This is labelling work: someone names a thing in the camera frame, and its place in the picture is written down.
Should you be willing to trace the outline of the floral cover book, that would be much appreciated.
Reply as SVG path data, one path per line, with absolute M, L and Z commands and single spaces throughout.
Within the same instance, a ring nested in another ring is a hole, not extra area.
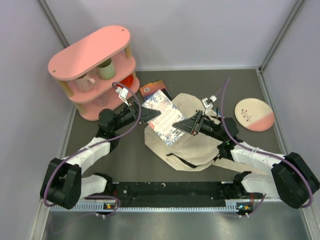
M 172 146 L 183 136 L 184 132 L 173 127 L 173 124 L 185 120 L 186 116 L 162 90 L 156 91 L 142 106 L 147 109 L 160 111 L 160 115 L 149 120 L 148 125 L 168 147 Z

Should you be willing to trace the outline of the cream canvas backpack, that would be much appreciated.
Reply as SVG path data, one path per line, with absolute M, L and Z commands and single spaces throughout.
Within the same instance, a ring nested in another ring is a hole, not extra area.
M 172 102 L 185 115 L 186 119 L 192 117 L 197 110 L 204 111 L 201 100 L 186 93 L 178 94 Z M 148 124 L 144 130 L 144 143 L 159 158 L 177 171 L 199 172 L 214 165 L 239 173 L 245 171 L 256 174 L 263 173 L 262 170 L 249 164 L 218 158 L 219 150 L 217 147 L 222 141 L 203 133 L 190 135 L 184 132 L 183 136 L 172 146 L 167 146 Z

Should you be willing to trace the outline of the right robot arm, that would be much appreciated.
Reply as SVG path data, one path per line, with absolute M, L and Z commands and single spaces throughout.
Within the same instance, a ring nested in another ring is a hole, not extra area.
M 173 127 L 196 136 L 201 133 L 217 140 L 214 160 L 227 160 L 245 167 L 233 180 L 233 192 L 239 198 L 260 193 L 280 198 L 288 206 L 308 207 L 320 182 L 297 153 L 270 153 L 237 138 L 239 130 L 231 117 L 206 116 L 201 110 L 190 118 L 178 121 Z

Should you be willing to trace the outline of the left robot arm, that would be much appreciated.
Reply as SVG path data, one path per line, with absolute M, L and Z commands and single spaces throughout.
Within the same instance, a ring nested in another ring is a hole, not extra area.
M 120 138 L 124 137 L 117 130 L 129 124 L 135 127 L 160 115 L 159 110 L 140 106 L 136 101 L 125 105 L 119 113 L 103 109 L 98 115 L 98 131 L 87 145 L 64 159 L 54 158 L 49 162 L 40 190 L 45 205 L 70 210 L 80 199 L 94 194 L 109 198 L 114 191 L 111 177 L 95 173 L 83 178 L 83 173 L 116 149 Z

